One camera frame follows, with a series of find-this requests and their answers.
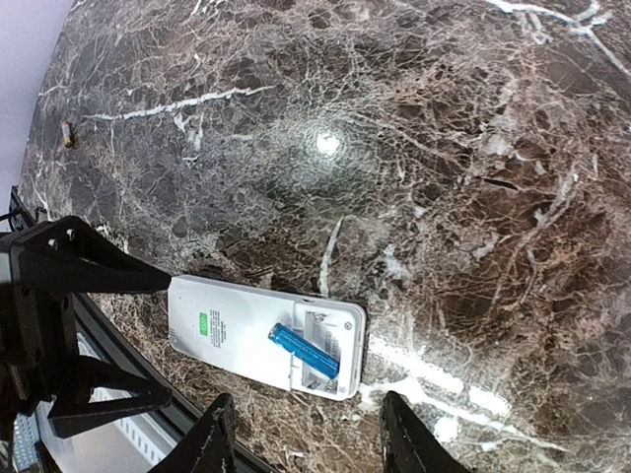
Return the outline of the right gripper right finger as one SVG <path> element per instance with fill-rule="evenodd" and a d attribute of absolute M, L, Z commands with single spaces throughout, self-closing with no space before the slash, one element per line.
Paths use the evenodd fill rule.
<path fill-rule="evenodd" d="M 382 405 L 382 450 L 387 473 L 469 473 L 395 391 Z"/>

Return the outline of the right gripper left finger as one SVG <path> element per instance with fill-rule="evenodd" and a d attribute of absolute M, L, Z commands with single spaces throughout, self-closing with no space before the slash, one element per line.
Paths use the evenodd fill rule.
<path fill-rule="evenodd" d="M 152 473 L 235 472 L 235 419 L 233 396 L 220 394 Z"/>

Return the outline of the white remote control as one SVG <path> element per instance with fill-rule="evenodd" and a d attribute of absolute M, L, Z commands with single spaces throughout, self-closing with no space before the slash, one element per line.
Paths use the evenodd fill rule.
<path fill-rule="evenodd" d="M 172 347 L 215 368 L 277 387 L 343 401 L 358 391 L 366 314 L 339 301 L 252 288 L 192 275 L 168 290 Z M 268 339 L 281 323 L 340 364 L 336 379 Z"/>

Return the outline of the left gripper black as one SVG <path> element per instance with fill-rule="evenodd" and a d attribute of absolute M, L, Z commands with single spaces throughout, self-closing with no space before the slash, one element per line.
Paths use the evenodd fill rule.
<path fill-rule="evenodd" d="M 80 356 L 73 293 L 146 294 L 172 276 L 118 248 L 76 216 L 1 236 L 1 404 L 33 409 L 62 439 L 170 405 L 153 379 Z"/>

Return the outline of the blue battery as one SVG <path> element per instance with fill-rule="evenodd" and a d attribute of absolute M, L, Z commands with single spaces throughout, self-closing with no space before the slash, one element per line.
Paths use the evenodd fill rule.
<path fill-rule="evenodd" d="M 328 379 L 338 377 L 339 362 L 287 326 L 276 323 L 271 328 L 268 339 Z"/>

